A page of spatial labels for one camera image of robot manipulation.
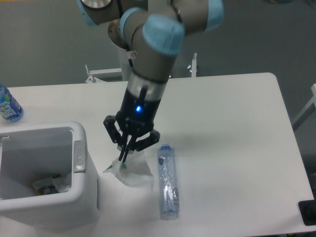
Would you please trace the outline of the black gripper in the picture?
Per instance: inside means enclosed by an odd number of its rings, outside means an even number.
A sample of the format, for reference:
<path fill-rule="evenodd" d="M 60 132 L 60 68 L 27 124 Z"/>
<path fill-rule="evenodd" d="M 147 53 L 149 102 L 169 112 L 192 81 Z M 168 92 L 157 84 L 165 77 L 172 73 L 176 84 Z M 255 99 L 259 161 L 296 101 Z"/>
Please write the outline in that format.
<path fill-rule="evenodd" d="M 121 148 L 119 161 L 125 162 L 131 151 L 142 151 L 156 144 L 160 139 L 160 133 L 153 130 L 160 100 L 146 100 L 147 95 L 149 95 L 147 87 L 142 87 L 137 96 L 126 90 L 116 117 L 109 115 L 103 121 L 110 139 Z M 115 126 L 116 121 L 122 134 Z M 150 132 L 148 137 L 136 141 L 137 136 L 143 136 L 148 132 Z"/>

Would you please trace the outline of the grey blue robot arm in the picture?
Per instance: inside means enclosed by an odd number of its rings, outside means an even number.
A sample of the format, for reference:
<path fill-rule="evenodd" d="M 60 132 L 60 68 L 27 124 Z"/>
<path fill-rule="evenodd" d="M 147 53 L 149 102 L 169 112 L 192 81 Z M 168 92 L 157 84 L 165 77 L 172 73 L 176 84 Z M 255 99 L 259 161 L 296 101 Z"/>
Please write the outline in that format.
<path fill-rule="evenodd" d="M 146 0 L 79 0 L 89 25 L 119 20 L 119 32 L 136 52 L 120 110 L 104 126 L 120 149 L 119 161 L 159 141 L 154 118 L 184 38 L 218 27 L 224 19 L 220 0 L 172 0 L 149 10 Z"/>

